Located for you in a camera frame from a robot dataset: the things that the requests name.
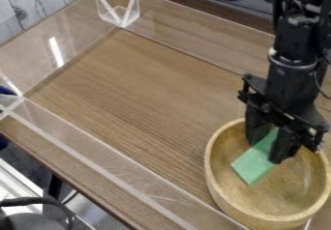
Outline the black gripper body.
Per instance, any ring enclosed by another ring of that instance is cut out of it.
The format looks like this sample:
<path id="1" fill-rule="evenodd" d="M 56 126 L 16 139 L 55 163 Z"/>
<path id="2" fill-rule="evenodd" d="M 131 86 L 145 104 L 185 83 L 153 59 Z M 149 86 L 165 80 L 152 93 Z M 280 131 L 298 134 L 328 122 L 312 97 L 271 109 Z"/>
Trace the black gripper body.
<path id="1" fill-rule="evenodd" d="M 267 113 L 272 127 L 290 125 L 302 137 L 302 146 L 316 152 L 323 135 L 330 130 L 314 101 L 327 72 L 322 63 L 292 66 L 272 62 L 268 77 L 252 73 L 243 75 L 239 99 L 255 103 Z"/>

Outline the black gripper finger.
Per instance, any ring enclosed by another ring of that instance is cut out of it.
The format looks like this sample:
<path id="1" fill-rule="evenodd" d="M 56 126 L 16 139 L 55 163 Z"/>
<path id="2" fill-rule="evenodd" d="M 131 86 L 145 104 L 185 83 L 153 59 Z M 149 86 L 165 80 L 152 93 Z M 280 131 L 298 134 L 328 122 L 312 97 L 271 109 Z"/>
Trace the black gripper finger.
<path id="1" fill-rule="evenodd" d="M 268 121 L 267 113 L 261 111 L 252 102 L 245 108 L 245 137 L 251 146 L 267 136 L 272 130 L 272 123 Z"/>
<path id="2" fill-rule="evenodd" d="M 277 130 L 276 139 L 269 152 L 269 162 L 280 164 L 286 159 L 295 156 L 302 146 L 302 137 L 295 129 L 287 125 Z"/>

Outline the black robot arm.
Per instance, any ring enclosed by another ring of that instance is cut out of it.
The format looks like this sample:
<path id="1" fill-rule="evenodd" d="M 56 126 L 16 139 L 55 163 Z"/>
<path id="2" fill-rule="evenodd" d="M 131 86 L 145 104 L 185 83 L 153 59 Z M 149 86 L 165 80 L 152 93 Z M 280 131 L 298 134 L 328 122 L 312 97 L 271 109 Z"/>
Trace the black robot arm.
<path id="1" fill-rule="evenodd" d="M 331 0 L 265 1 L 273 5 L 276 34 L 268 75 L 243 75 L 239 99 L 245 103 L 248 143 L 256 144 L 277 128 L 268 160 L 279 164 L 302 147 L 318 151 L 330 130 L 314 102 L 324 95 L 331 67 Z"/>

